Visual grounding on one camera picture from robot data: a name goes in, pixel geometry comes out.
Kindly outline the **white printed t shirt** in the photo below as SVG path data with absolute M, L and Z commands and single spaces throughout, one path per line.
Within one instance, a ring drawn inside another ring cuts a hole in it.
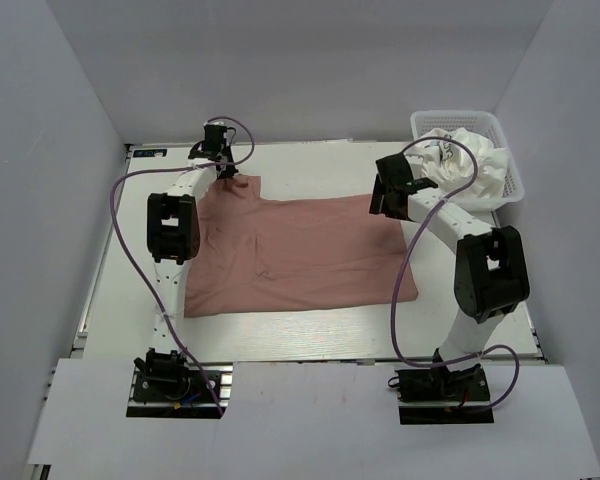
M 431 178 L 443 191 L 449 193 L 466 185 L 474 174 L 474 165 L 468 153 L 449 139 L 467 147 L 475 156 L 478 174 L 473 184 L 455 196 L 455 199 L 501 198 L 508 172 L 510 154 L 505 148 L 496 148 L 488 138 L 465 128 L 447 131 L 434 128 L 425 137 L 444 137 L 446 141 L 420 142 L 406 151 L 409 161 L 421 162 L 421 173 Z

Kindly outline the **pink t shirt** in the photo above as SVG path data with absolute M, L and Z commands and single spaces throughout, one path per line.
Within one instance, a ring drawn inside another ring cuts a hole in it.
M 407 250 L 370 198 L 268 200 L 257 176 L 216 181 L 197 205 L 188 318 L 387 304 Z

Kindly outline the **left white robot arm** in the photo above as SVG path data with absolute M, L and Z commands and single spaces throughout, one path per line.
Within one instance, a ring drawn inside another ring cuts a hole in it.
M 170 330 L 184 318 L 186 278 L 200 248 L 198 203 L 218 179 L 238 173 L 232 154 L 236 129 L 216 117 L 204 124 L 204 138 L 189 152 L 188 170 L 164 193 L 147 201 L 147 246 L 153 260 L 157 306 L 150 347 L 180 352 Z

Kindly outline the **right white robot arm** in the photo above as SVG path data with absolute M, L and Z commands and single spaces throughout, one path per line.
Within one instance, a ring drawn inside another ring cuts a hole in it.
M 452 399 L 468 385 L 466 370 L 479 358 L 502 320 L 530 293 L 520 233 L 496 228 L 446 198 L 428 178 L 416 179 L 402 154 L 376 161 L 369 212 L 419 225 L 409 243 L 412 254 L 429 231 L 455 254 L 453 293 L 458 305 L 449 334 L 434 352 L 433 390 Z

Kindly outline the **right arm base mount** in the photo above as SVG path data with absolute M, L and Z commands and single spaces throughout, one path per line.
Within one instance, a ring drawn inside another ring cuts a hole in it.
M 494 423 L 491 394 L 480 365 L 465 372 L 397 370 L 387 384 L 397 394 L 401 425 Z

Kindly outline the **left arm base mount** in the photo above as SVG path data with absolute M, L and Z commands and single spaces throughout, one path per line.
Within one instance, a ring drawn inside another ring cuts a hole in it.
M 219 419 L 228 406 L 231 386 L 232 369 L 228 366 L 201 373 L 183 353 L 151 349 L 134 360 L 126 416 Z

